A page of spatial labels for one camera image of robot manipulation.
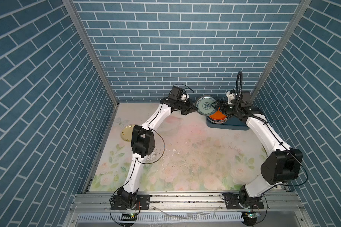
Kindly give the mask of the orange plate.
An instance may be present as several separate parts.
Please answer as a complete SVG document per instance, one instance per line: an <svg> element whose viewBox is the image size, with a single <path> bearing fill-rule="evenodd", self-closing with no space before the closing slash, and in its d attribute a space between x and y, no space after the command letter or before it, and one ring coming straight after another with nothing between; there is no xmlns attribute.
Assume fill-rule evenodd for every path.
<svg viewBox="0 0 341 227"><path fill-rule="evenodd" d="M214 114L210 115L209 118L212 119L213 121L223 121L227 119L227 116L218 110Z"/></svg>

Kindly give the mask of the teal patterned plate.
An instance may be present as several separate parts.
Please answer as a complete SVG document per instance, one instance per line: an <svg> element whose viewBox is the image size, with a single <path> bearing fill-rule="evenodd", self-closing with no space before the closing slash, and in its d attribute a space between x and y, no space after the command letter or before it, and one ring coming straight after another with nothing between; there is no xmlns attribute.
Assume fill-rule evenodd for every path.
<svg viewBox="0 0 341 227"><path fill-rule="evenodd" d="M195 102L195 106L198 109L197 112L203 116L211 116L217 110L212 106L216 102L216 99L212 96L201 96Z"/></svg>

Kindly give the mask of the cream yellow plate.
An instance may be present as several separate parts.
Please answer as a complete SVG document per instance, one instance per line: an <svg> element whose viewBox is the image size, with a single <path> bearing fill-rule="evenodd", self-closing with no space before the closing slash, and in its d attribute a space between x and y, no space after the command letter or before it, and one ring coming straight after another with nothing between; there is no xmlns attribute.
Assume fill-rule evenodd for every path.
<svg viewBox="0 0 341 227"><path fill-rule="evenodd" d="M120 133L120 138L126 142L131 142L134 127L135 124L125 126Z"/></svg>

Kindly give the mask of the black plate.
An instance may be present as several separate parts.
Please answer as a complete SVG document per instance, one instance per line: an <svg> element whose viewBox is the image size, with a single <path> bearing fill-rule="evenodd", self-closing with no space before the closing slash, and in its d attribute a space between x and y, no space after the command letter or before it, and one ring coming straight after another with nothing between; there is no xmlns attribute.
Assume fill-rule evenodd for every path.
<svg viewBox="0 0 341 227"><path fill-rule="evenodd" d="M224 119L221 119L221 120L215 120L215 119L212 119L212 118L206 118L211 124L225 124L227 121L228 121L228 118L224 118Z"/></svg>

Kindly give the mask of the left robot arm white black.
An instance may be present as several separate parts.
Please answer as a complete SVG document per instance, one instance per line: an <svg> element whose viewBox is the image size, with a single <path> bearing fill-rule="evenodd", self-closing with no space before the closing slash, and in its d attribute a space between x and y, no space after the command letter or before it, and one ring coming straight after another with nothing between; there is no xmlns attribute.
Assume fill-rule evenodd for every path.
<svg viewBox="0 0 341 227"><path fill-rule="evenodd" d="M187 115L197 111L189 95L181 95L180 98L163 98L150 118L141 125L135 125L132 130L131 148L132 161L130 170L126 177L124 185L116 190L117 196L129 208L136 204L136 197L139 190L140 176L146 161L155 149L154 135L158 133L157 129L163 121L174 111Z"/></svg>

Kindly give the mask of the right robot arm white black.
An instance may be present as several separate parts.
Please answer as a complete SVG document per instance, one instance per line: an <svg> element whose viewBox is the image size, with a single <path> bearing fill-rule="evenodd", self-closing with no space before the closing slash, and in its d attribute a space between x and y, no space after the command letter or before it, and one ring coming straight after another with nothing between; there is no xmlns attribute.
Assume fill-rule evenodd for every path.
<svg viewBox="0 0 341 227"><path fill-rule="evenodd" d="M292 148L277 135L261 109L243 106L234 100L231 104L218 100L211 106L225 116L236 117L245 123L256 134L267 153L267 159L260 167L260 174L240 189L239 204L242 207L253 206L265 192L298 178L302 152Z"/></svg>

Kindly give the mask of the teal plastic bin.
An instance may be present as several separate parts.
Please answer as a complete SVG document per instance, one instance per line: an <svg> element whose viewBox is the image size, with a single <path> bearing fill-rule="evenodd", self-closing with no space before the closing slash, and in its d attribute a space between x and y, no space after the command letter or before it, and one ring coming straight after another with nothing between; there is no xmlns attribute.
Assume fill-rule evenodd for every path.
<svg viewBox="0 0 341 227"><path fill-rule="evenodd" d="M243 123L238 118L234 116L227 117L227 118L228 118L228 121L225 124L211 124L207 119L206 119L206 124L210 128L217 128L217 129L241 130L241 131L249 130L249 127L246 125L246 123Z"/></svg>

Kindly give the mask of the right aluminium corner post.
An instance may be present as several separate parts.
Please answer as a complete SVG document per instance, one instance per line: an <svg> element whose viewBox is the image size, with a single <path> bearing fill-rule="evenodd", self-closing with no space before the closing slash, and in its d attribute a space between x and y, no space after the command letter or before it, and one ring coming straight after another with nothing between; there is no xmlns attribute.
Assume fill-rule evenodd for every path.
<svg viewBox="0 0 341 227"><path fill-rule="evenodd" d="M272 68L275 66L276 61L280 57L284 48L286 47L287 42L291 38L294 30L296 29L299 21L301 20L302 16L306 12L310 3L311 3L311 0L301 0L300 3L298 4L298 6L297 6L292 18L291 18L291 21L286 26L286 29L285 29L283 35L281 36L281 38L280 38L280 40L276 46L276 49L273 51L268 63L265 66L263 73L261 74L259 80L257 81L257 83L256 83L256 85L255 85L255 87L251 93L251 104L253 107L255 106L254 102L255 102L257 94L259 93L262 85L264 84L264 82L268 78Z"/></svg>

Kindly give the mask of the aluminium corner post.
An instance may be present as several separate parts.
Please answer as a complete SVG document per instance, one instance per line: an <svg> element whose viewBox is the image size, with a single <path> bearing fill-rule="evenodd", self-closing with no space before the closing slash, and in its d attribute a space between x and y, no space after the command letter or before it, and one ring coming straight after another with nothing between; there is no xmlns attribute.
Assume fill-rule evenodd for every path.
<svg viewBox="0 0 341 227"><path fill-rule="evenodd" d="M88 54L89 54L89 57L93 63L93 65L95 66L96 68L96 71L98 72L99 74L99 77L101 79L101 81L103 82L105 88L106 88L106 91L111 99L111 101L113 102L114 104L114 107L117 108L119 103L118 103L118 100L109 84L109 80L102 68L102 65L99 61L99 58L94 50L94 47L90 41L90 38L86 32L86 29L81 21L81 18L79 16L79 13L74 5L74 2L73 1L70 1L70 0L63 0L63 4L84 44L84 47L86 48Z"/></svg>
<svg viewBox="0 0 341 227"><path fill-rule="evenodd" d="M280 38L280 40L276 46L276 49L273 51L268 63L265 66L263 73L261 74L259 80L257 81L257 83L256 83L256 85L255 85L255 87L251 93L251 104L253 107L255 106L254 102L255 102L257 94L259 93L262 85L264 84L264 82L268 78L272 68L275 66L276 61L280 57L284 48L286 47L287 42L291 38L294 30L296 29L299 21L301 20L302 16L306 12L310 3L311 3L311 0L301 0L300 3L298 4L298 6L297 6L292 18L291 18L291 21L286 26L286 29L285 29L283 35L281 36L281 38Z"/></svg>

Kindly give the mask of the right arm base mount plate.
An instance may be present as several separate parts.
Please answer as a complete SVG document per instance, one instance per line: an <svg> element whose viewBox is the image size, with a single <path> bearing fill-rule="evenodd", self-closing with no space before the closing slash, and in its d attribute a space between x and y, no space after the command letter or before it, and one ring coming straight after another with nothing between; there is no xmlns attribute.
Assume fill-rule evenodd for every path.
<svg viewBox="0 0 341 227"><path fill-rule="evenodd" d="M223 193L221 198L223 199L227 210L264 209L261 197L252 198L244 194Z"/></svg>

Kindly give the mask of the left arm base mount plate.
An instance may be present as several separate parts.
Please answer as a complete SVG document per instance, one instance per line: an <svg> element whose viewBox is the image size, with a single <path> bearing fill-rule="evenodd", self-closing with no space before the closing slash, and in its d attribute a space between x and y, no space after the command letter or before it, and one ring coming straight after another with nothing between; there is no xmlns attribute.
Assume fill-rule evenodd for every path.
<svg viewBox="0 0 341 227"><path fill-rule="evenodd" d="M138 194L122 197L114 195L109 199L110 209L115 211L125 211L138 209L140 211L149 210L150 205L149 194Z"/></svg>

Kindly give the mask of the aluminium front rail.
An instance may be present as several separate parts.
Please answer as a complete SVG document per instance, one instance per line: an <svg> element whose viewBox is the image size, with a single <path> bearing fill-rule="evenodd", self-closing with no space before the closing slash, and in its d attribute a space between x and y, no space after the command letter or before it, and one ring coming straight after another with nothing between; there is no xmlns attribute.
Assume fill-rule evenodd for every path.
<svg viewBox="0 0 341 227"><path fill-rule="evenodd" d="M66 227L310 227L312 221L295 192L266 193L250 208L235 193L150 193L125 208L111 193L78 194Z"/></svg>

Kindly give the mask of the left aluminium corner post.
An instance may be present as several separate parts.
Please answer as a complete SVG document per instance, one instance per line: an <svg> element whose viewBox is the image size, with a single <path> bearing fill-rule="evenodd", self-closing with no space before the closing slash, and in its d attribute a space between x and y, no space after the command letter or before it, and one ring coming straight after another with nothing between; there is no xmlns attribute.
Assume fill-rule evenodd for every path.
<svg viewBox="0 0 341 227"><path fill-rule="evenodd" d="M63 4L84 44L84 47L86 48L88 54L89 54L89 57L93 63L93 65L95 66L96 68L96 71L98 72L99 74L99 77L101 79L101 81L103 82L105 88L106 88L106 91L111 99L111 101L113 102L114 104L114 107L117 108L119 103L118 103L118 100L109 84L109 80L102 68L102 65L99 61L99 58L94 50L94 47L90 41L90 38L86 32L86 29L81 21L81 18L79 16L79 13L74 5L74 2L73 1L70 1L70 0L63 0Z"/></svg>

